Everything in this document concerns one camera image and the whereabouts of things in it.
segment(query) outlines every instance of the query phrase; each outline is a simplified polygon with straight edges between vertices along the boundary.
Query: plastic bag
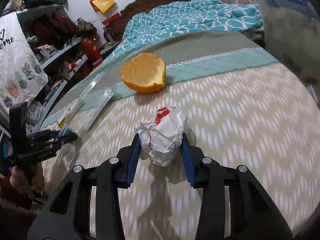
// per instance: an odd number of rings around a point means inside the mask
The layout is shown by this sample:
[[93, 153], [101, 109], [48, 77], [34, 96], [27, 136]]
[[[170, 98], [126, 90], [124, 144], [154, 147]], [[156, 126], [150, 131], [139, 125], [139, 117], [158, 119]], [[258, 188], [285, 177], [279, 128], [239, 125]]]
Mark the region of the plastic bag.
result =
[[27, 135], [28, 135], [28, 134], [32, 134], [34, 128], [35, 128], [34, 125], [26, 123], [26, 132], [27, 132]]
[[163, 107], [152, 120], [138, 122], [134, 129], [139, 134], [143, 152], [149, 154], [153, 164], [165, 167], [179, 152], [182, 134], [188, 133], [189, 125], [180, 107]]
[[42, 112], [42, 104], [38, 101], [33, 101], [32, 105], [28, 108], [26, 122], [36, 125], [42, 115]]

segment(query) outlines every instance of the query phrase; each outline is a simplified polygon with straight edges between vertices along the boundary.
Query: teal blanket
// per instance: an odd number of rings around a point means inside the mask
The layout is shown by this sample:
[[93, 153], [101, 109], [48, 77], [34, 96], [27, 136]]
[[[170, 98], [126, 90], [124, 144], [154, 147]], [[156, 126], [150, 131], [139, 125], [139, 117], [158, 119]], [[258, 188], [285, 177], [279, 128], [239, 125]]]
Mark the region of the teal blanket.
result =
[[203, 30], [244, 31], [260, 28], [258, 4], [226, 4], [219, 0], [192, 0], [158, 6], [136, 14], [127, 24], [125, 40], [109, 57], [148, 41]]

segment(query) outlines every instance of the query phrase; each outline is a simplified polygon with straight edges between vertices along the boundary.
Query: crumpled paper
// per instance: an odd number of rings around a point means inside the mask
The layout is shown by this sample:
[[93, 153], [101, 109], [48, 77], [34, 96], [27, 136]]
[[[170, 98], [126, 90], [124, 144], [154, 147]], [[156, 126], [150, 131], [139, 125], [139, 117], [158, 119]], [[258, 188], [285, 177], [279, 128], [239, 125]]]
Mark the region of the crumpled paper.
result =
[[182, 134], [188, 133], [189, 125], [180, 107], [163, 107], [149, 122], [136, 123], [134, 129], [139, 134], [143, 152], [150, 156], [153, 164], [165, 167], [179, 152]]

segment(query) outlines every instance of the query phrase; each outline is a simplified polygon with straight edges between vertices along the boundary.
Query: zigzag pattern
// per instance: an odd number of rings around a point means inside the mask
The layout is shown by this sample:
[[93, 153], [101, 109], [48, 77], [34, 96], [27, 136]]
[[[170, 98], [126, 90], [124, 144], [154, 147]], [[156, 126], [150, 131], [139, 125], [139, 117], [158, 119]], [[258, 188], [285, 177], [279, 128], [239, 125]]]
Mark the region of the zigzag pattern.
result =
[[[173, 84], [109, 103], [82, 144], [64, 153], [67, 157], [44, 163], [46, 180], [59, 183], [75, 164], [88, 168], [115, 156], [131, 143], [134, 124], [150, 120], [163, 106], [182, 108], [192, 130], [190, 143], [205, 155], [224, 166], [247, 165], [293, 231], [310, 218], [320, 201], [320, 112], [282, 64]], [[52, 185], [46, 190], [54, 190]], [[179, 156], [168, 167], [139, 160], [132, 187], [119, 190], [126, 239], [194, 238], [201, 194], [187, 183]], [[95, 191], [92, 199], [95, 203]], [[93, 236], [94, 214], [92, 204]]]

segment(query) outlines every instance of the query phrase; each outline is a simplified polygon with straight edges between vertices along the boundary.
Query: finger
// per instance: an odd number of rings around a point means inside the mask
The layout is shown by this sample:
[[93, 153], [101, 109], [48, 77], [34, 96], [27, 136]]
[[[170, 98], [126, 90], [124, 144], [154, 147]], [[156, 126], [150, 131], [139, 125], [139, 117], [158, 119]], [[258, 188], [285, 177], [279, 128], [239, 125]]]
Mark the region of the finger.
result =
[[24, 174], [24, 172], [20, 168], [18, 168], [17, 166], [13, 167], [12, 172], [11, 172], [11, 176], [19, 177], [23, 174]]
[[44, 190], [44, 180], [38, 184], [32, 185], [31, 189], [36, 192], [41, 192]]
[[41, 163], [39, 163], [36, 169], [36, 174], [33, 176], [31, 182], [32, 184], [37, 184], [39, 182], [42, 182], [43, 180], [44, 180], [43, 169], [42, 169]]
[[27, 191], [23, 187], [22, 181], [20, 180], [19, 177], [11, 176], [10, 177], [10, 184], [20, 194], [22, 194], [22, 195], [26, 195], [27, 194]]
[[42, 174], [40, 174], [37, 177], [33, 177], [32, 179], [32, 185], [38, 185], [43, 182], [44, 182], [44, 176]]

